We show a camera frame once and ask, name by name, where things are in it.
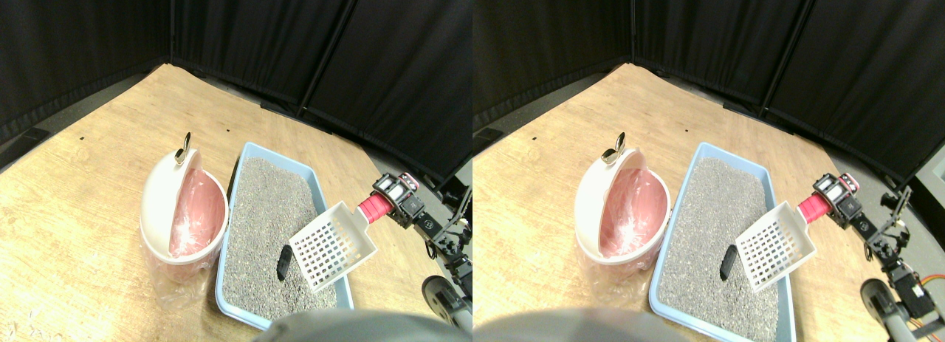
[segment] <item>transparent plastic bag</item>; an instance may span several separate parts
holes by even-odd
[[[605,258],[640,250],[658,233],[666,196],[652,172],[621,169],[606,197],[600,227],[600,252]]]
[[[577,254],[577,265],[591,286],[591,295],[601,304],[619,308],[647,295],[651,275],[645,274],[645,271],[653,266],[659,256],[661,243],[662,239],[652,250],[627,264],[598,264],[584,254],[577,240],[574,241],[574,252]]]
[[[206,299],[219,248],[192,264],[175,265],[159,260],[145,245],[139,244],[139,247],[161,308],[182,309]]]
[[[574,243],[577,262],[601,304],[625,307],[647,294],[651,275],[645,274],[659,256],[662,236],[655,238],[666,220],[668,200],[662,181],[647,168],[624,162],[605,193],[601,213],[600,253],[605,258],[647,251],[624,264],[598,264]]]
[[[210,269],[215,267],[220,251],[219,244],[213,248],[208,245],[227,220],[224,196],[216,181],[203,171],[200,153],[195,153],[180,184],[168,251],[175,259],[190,255],[200,258],[190,264],[169,264],[151,252],[142,237],[139,247],[162,308],[181,309],[206,298]]]

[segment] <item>black fabric backdrop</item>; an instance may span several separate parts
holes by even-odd
[[[473,0],[474,129],[629,61],[630,0]]]
[[[634,64],[760,105],[803,0],[634,4]]]
[[[345,0],[175,0],[172,64],[298,105]]]
[[[472,151],[470,0],[358,0],[311,112],[442,181]]]
[[[945,139],[945,0],[816,0],[770,103],[902,182]]]
[[[0,0],[0,143],[168,59],[170,0]]]

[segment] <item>wooden table surface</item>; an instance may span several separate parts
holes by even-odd
[[[360,203],[380,177],[357,144],[164,65],[0,174],[3,338],[14,330],[20,339],[61,340],[257,335],[219,312],[213,285],[180,311],[155,301],[139,250],[142,187],[187,132],[224,185],[250,141],[311,166],[329,206]],[[421,284],[441,272],[419,235],[387,217],[368,233],[379,252],[348,275],[355,307],[432,315]]]
[[[664,179],[672,203],[700,142],[767,167],[777,201],[792,205],[810,196],[814,180],[836,173],[816,143],[624,65],[476,157],[477,324],[531,309],[608,306],[589,293],[577,267],[574,194],[620,132]],[[887,340],[860,299],[867,278],[884,277],[875,262],[865,261],[860,238],[826,217],[811,225],[810,234],[818,252],[791,274],[797,338]],[[650,268],[637,280],[648,284],[652,274]],[[651,311],[645,291],[620,306]],[[689,339],[709,339],[666,323]]]

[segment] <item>cable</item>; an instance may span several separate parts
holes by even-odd
[[[911,318],[909,319],[909,322],[912,322],[912,324],[915,325],[915,328],[922,328],[922,321],[918,321],[918,319]],[[929,333],[929,335],[932,336],[932,338],[934,338],[935,341],[942,342],[941,339],[938,339],[938,336],[936,336],[935,333]]]
[[[932,274],[931,276],[923,278],[919,282],[921,282],[922,285],[925,285],[927,282],[934,280],[945,280],[945,274]]]

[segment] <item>metal handle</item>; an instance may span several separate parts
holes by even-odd
[[[183,160],[186,159],[187,150],[190,150],[190,132],[187,132],[187,135],[183,137],[183,148],[178,149],[178,152],[174,154],[178,166],[182,165]]]
[[[624,136],[625,133],[620,133],[617,136],[617,142],[614,143],[614,148],[604,150],[604,154],[600,156],[600,159],[608,165],[614,164],[614,162],[619,159],[620,154],[624,153]]]

